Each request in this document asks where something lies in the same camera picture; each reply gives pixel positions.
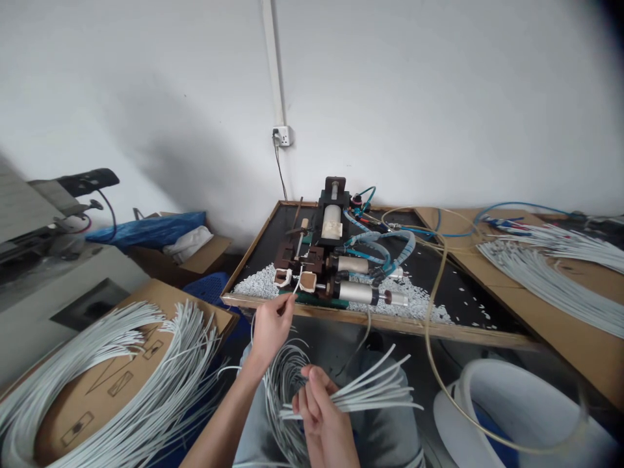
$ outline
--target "metal rod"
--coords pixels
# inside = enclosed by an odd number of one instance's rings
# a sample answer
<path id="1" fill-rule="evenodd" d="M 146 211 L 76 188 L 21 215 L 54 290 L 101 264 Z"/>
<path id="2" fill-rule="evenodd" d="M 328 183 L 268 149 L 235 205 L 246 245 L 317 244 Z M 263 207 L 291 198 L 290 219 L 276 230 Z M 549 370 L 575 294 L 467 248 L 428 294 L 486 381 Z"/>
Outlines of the metal rod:
<path id="1" fill-rule="evenodd" d="M 297 207 L 297 212 L 294 214 L 294 220 L 292 221 L 292 228 L 294 229 L 294 227 L 297 225 L 297 220 L 299 219 L 299 212 L 301 211 L 301 204 L 304 202 L 304 198 L 301 197 L 299 199 L 299 206 Z"/>

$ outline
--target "cardboard sheet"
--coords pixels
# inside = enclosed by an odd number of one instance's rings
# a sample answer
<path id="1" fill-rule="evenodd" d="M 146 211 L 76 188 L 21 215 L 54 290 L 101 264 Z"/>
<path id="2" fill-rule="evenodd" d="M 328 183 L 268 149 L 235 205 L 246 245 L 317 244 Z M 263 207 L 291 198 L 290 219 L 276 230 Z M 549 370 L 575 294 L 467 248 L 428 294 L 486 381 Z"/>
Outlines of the cardboard sheet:
<path id="1" fill-rule="evenodd" d="M 437 209 L 418 208 L 416 211 L 430 228 L 436 226 Z M 472 220 L 481 210 L 455 211 Z M 494 209 L 489 214 L 495 218 L 523 216 L 524 223 L 544 224 L 524 210 Z M 439 232 L 460 234 L 470 227 L 466 220 L 443 212 Z M 479 228 L 484 233 L 501 234 L 485 223 L 479 224 Z M 624 411 L 624 340 L 587 325 L 526 290 L 480 255 L 473 247 L 477 241 L 477 236 L 446 238 L 449 247 L 469 249 L 452 255 L 476 281 L 488 288 L 534 334 L 556 349 L 615 407 Z M 568 259 L 562 260 L 560 271 L 586 288 L 624 304 L 624 275 L 600 265 Z"/>
<path id="2" fill-rule="evenodd" d="M 158 305 L 168 319 L 176 314 L 176 304 L 197 302 L 207 320 L 214 314 L 213 324 L 225 338 L 236 325 L 238 316 L 200 301 L 185 292 L 156 279 L 119 304 L 148 301 Z M 154 324 L 144 327 L 146 351 L 135 356 L 117 357 L 90 369 L 69 383 L 44 417 L 35 444 L 37 462 L 46 466 L 69 453 L 111 420 L 143 387 L 161 362 L 172 334 Z"/>

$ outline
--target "white bucket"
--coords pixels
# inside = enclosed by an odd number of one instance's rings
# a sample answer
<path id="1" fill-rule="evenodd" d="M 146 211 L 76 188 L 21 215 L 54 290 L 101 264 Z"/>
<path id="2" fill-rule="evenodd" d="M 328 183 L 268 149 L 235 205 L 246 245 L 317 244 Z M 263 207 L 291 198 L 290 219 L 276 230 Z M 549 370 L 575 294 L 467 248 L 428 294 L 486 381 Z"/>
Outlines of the white bucket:
<path id="1" fill-rule="evenodd" d="M 546 448 L 566 439 L 579 419 L 579 405 L 549 383 L 515 365 L 495 359 L 468 364 L 448 387 L 459 406 L 476 420 L 473 401 L 511 440 L 524 447 Z M 434 402 L 442 441 L 460 468 L 504 468 L 485 434 L 452 405 L 442 391 Z M 521 467 L 610 466 L 618 444 L 594 419 L 565 449 L 551 455 L 519 453 Z"/>

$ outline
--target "white cloth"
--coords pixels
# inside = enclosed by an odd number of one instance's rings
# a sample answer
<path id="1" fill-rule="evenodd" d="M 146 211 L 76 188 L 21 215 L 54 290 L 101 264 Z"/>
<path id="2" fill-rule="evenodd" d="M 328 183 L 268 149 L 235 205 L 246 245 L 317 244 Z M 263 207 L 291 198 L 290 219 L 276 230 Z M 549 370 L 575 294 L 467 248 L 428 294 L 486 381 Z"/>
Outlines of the white cloth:
<path id="1" fill-rule="evenodd" d="M 200 226 L 179 237 L 175 244 L 165 246 L 162 252 L 181 265 L 214 236 L 207 227 Z"/>

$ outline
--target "white cylinder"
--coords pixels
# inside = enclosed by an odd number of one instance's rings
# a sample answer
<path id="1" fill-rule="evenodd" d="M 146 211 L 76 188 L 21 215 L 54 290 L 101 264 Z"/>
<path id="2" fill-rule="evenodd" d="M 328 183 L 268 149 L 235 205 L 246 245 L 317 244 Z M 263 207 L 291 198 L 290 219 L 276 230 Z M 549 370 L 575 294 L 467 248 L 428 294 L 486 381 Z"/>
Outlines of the white cylinder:
<path id="1" fill-rule="evenodd" d="M 343 236 L 343 225 L 340 222 L 341 210 L 338 205 L 329 205 L 323 215 L 323 230 L 320 236 L 324 239 L 338 241 Z"/>
<path id="2" fill-rule="evenodd" d="M 339 298 L 346 301 L 370 304 L 372 302 L 372 287 L 364 283 L 342 281 L 340 283 Z"/>
<path id="3" fill-rule="evenodd" d="M 457 404 L 477 420 L 484 411 L 518 445 L 551 447 L 566 439 L 579 419 L 579 405 L 539 377 L 495 359 L 468 364 L 448 387 Z M 475 428 L 440 391 L 434 401 L 435 425 L 460 468 L 504 468 L 485 434 Z M 564 451 L 549 455 L 519 452 L 520 467 L 611 466 L 618 444 L 593 418 Z"/>
<path id="4" fill-rule="evenodd" d="M 369 261 L 357 257 L 338 257 L 338 271 L 369 273 Z"/>

